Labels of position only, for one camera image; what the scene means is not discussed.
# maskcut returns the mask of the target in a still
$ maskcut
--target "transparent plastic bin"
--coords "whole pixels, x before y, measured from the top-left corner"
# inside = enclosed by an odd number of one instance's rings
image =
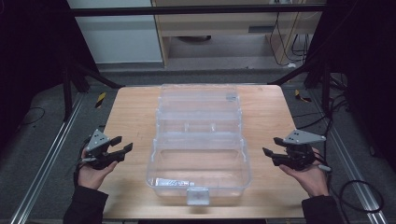
[[[235,85],[164,85],[147,184],[159,196],[208,205],[241,196],[251,181]]]

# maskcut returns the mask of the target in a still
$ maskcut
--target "hand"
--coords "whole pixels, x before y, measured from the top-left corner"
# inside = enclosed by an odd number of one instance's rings
[[[82,150],[81,158],[84,159],[87,151]],[[79,170],[78,184],[89,189],[99,189],[105,177],[110,174],[117,166],[117,162],[113,161],[103,170],[95,170],[89,164],[84,164]]]
[[[310,167],[303,171],[292,170],[289,166],[283,164],[279,165],[279,168],[287,175],[294,177],[309,196],[329,196],[326,175],[318,168],[319,164],[319,161],[315,161]]]

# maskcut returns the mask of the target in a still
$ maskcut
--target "person's arm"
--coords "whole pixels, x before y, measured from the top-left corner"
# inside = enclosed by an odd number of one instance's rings
[[[279,168],[287,175],[294,177],[310,196],[309,199],[302,201],[307,224],[344,223],[335,199],[329,194],[326,175],[318,168],[318,165],[319,162],[315,161],[303,171],[292,170],[286,165],[280,165]]]
[[[99,191],[105,177],[116,167],[114,161],[103,170],[82,164],[72,202],[64,214],[64,224],[101,224],[108,195]]]

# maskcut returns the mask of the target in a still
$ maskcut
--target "wooden tabletop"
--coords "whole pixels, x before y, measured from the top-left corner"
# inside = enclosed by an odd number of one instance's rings
[[[155,137],[155,110],[160,86],[127,87],[119,90],[109,115],[105,135],[122,136],[111,150],[133,142],[99,190],[109,194],[105,218],[271,218],[303,217],[301,201],[306,192],[285,175],[262,148],[285,154],[274,137],[285,137],[295,127],[285,97],[278,86],[238,85],[247,140],[252,181],[240,198],[211,199],[209,206],[187,206],[185,198],[159,197],[146,183],[146,172]]]

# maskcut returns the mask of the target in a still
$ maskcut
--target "wall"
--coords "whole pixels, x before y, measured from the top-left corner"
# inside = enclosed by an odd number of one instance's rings
[[[71,8],[150,7],[149,0],[68,0]],[[161,63],[153,16],[80,17],[78,26],[96,63]]]

